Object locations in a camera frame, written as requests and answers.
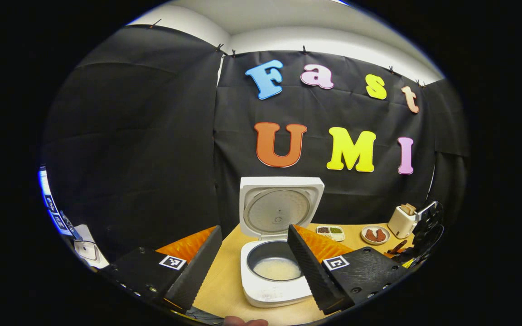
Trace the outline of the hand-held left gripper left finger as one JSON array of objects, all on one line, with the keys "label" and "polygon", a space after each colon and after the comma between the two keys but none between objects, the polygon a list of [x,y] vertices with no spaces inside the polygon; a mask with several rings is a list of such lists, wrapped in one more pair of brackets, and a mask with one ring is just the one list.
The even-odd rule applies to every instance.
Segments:
[{"label": "hand-held left gripper left finger", "polygon": [[136,248],[100,269],[100,275],[157,309],[186,313],[222,240],[221,227],[215,225],[159,250]]}]

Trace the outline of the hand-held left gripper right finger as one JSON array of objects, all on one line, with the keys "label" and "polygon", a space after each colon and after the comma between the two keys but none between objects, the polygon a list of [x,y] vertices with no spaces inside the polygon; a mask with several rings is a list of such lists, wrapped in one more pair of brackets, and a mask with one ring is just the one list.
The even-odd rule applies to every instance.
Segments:
[{"label": "hand-held left gripper right finger", "polygon": [[370,246],[319,260],[303,233],[315,234],[298,225],[289,225],[287,243],[324,314],[360,307],[410,274],[410,269]]}]

